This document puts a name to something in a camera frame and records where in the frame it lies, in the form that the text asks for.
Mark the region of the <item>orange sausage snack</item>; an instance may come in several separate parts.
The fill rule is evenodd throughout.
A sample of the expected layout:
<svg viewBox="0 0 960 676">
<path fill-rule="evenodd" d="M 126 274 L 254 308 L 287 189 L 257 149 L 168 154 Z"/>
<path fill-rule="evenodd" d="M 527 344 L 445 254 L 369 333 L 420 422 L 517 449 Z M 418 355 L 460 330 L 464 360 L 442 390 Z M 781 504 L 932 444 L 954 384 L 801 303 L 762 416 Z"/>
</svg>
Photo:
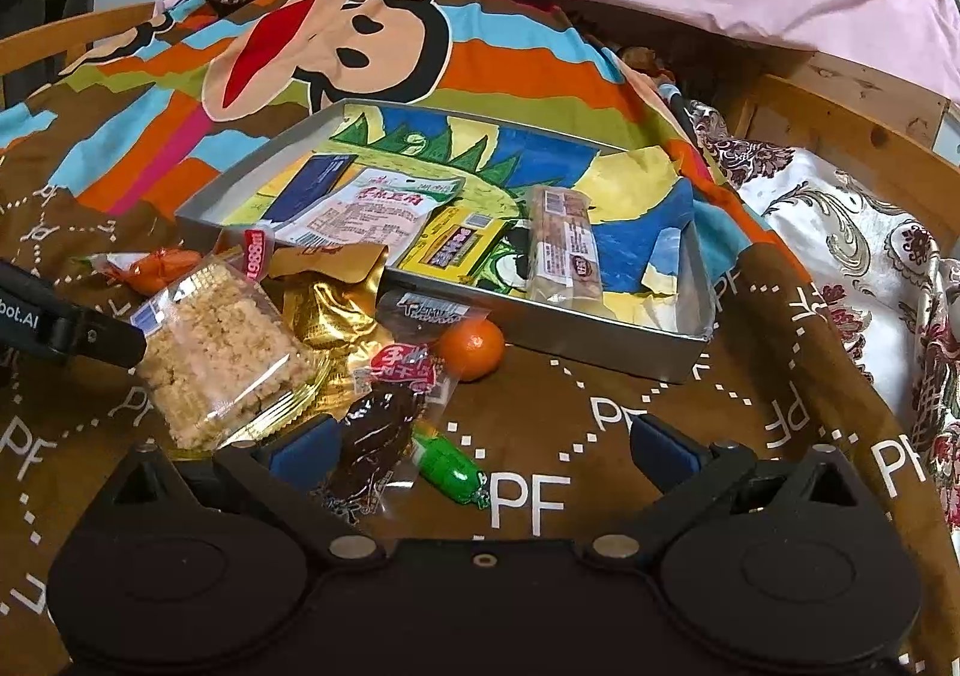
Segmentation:
<svg viewBox="0 0 960 676">
<path fill-rule="evenodd" d="M 125 284 L 127 288 L 145 298 L 155 296 L 169 284 L 189 275 L 201 261 L 199 252 L 181 247 L 163 247 L 153 252 L 110 252 L 80 257 L 80 262 L 89 266 L 94 273 Z"/>
</svg>

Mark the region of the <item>clear rice crisp packet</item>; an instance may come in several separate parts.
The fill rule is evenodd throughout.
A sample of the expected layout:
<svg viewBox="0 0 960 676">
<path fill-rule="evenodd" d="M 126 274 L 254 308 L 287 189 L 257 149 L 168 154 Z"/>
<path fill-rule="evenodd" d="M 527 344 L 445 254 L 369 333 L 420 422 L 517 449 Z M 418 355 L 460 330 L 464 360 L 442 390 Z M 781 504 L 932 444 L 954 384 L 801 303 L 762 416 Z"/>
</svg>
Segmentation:
<svg viewBox="0 0 960 676">
<path fill-rule="evenodd" d="M 296 338 L 265 291 L 218 257 L 161 289 L 130 323 L 145 337 L 137 375 L 186 452 L 212 452 L 249 426 L 285 426 L 329 374 L 327 356 Z"/>
</svg>

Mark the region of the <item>green candy stick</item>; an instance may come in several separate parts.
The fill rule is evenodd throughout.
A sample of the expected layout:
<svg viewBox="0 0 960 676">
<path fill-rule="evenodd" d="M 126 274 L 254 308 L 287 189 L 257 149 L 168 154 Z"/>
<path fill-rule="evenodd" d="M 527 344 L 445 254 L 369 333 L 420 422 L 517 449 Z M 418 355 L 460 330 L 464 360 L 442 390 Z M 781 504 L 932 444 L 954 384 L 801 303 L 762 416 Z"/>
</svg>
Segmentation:
<svg viewBox="0 0 960 676">
<path fill-rule="evenodd" d="M 418 473 L 459 506 L 490 507 L 488 476 L 430 424 L 412 429 L 412 461 Z"/>
</svg>

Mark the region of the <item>gold foil snack packet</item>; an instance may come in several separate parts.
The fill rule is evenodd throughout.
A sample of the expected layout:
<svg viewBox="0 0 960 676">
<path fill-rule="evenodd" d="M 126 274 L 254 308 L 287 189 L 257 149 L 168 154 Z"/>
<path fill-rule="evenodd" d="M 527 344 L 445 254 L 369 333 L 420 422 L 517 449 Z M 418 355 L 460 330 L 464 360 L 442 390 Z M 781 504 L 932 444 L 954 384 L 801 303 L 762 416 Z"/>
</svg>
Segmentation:
<svg viewBox="0 0 960 676">
<path fill-rule="evenodd" d="M 373 357 L 394 341 L 376 319 L 377 291 L 389 249 L 374 242 L 329 247 L 278 247 L 265 286 L 281 313 L 325 367 L 308 416 L 343 417 L 371 392 Z"/>
</svg>

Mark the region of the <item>small clear dark snack packet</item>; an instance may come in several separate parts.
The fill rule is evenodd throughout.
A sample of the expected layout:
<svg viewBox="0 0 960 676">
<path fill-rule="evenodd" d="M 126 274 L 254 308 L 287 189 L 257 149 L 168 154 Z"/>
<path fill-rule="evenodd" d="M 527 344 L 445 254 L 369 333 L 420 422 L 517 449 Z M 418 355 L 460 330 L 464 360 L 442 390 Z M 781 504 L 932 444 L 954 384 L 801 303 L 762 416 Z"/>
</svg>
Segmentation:
<svg viewBox="0 0 960 676">
<path fill-rule="evenodd" d="M 402 343 L 433 343 L 455 325 L 487 317 L 477 305 L 404 289 L 392 289 L 376 305 L 377 322 Z"/>
</svg>

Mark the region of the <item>white spicy bean snack pouch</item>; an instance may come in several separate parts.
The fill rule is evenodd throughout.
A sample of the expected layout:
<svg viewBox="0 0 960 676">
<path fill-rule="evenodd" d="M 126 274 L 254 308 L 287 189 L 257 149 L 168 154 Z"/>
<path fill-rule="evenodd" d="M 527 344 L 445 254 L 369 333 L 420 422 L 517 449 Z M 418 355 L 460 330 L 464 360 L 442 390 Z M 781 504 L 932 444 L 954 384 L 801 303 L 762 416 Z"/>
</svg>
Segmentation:
<svg viewBox="0 0 960 676">
<path fill-rule="evenodd" d="M 275 241 L 296 247 L 379 244 L 387 262 L 410 249 L 434 211 L 459 197 L 462 179 L 414 178 L 366 167 L 342 188 L 275 231 Z"/>
</svg>

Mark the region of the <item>small orange tangerine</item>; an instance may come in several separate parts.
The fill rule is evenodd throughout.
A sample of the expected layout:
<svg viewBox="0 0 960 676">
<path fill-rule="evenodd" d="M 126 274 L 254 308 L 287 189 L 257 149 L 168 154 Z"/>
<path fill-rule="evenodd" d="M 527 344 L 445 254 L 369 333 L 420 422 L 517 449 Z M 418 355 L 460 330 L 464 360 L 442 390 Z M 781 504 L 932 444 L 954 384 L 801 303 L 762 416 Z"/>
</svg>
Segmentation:
<svg viewBox="0 0 960 676">
<path fill-rule="evenodd" d="M 500 366 L 506 341 L 488 319 L 464 320 L 446 330 L 434 349 L 460 382 L 475 382 Z"/>
</svg>

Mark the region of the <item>brown bread bar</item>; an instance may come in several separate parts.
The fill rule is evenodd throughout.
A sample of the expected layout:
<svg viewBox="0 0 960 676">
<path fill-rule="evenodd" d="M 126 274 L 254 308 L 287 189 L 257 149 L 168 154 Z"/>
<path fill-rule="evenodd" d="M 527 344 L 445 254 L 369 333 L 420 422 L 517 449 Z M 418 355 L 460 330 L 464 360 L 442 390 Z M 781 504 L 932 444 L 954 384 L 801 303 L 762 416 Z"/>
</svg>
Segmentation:
<svg viewBox="0 0 960 676">
<path fill-rule="evenodd" d="M 527 297 L 568 311 L 605 316 L 589 199 L 573 188 L 540 184 L 529 188 L 526 203 L 530 223 Z"/>
</svg>

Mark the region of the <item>metal tray with dinosaur lining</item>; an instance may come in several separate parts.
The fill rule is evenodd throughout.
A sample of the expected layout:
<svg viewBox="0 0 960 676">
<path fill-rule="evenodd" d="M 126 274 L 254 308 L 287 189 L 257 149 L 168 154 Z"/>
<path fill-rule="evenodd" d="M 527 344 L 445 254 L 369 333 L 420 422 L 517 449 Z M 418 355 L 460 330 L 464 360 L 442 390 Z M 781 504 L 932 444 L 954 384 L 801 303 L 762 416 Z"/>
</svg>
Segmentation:
<svg viewBox="0 0 960 676">
<path fill-rule="evenodd" d="M 657 146 L 620 149 L 491 117 L 377 101 L 338 103 L 254 149 L 184 202 L 178 220 L 210 239 L 275 231 L 366 167 L 462 179 L 381 288 L 478 305 L 511 343 L 640 377 L 680 382 L 713 335 L 692 185 Z M 605 316 L 527 297 L 534 185 L 589 199 Z"/>
</svg>

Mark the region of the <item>white floral satin quilt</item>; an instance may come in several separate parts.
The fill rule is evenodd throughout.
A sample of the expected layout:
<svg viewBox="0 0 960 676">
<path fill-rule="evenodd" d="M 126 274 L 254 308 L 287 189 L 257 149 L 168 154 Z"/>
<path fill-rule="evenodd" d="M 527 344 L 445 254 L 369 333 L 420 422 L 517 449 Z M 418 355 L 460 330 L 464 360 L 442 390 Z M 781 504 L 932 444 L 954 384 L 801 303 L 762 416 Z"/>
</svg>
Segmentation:
<svg viewBox="0 0 960 676">
<path fill-rule="evenodd" d="M 958 260 L 814 151 L 742 140 L 686 101 L 697 142 L 814 277 L 844 350 L 892 408 L 958 534 Z"/>
</svg>

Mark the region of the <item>dark window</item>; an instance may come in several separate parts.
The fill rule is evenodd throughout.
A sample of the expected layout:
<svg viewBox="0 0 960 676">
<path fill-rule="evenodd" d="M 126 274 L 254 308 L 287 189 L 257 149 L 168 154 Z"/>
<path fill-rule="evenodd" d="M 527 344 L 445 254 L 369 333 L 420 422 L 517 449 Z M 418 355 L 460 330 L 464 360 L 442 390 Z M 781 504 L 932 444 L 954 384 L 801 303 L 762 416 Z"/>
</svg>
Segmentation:
<svg viewBox="0 0 960 676">
<path fill-rule="evenodd" d="M 2 38 L 85 15 L 93 8 L 94 0 L 2 0 Z M 7 106 L 21 103 L 39 86 L 52 83 L 65 65 L 65 54 L 60 52 L 3 77 L 2 91 Z"/>
</svg>

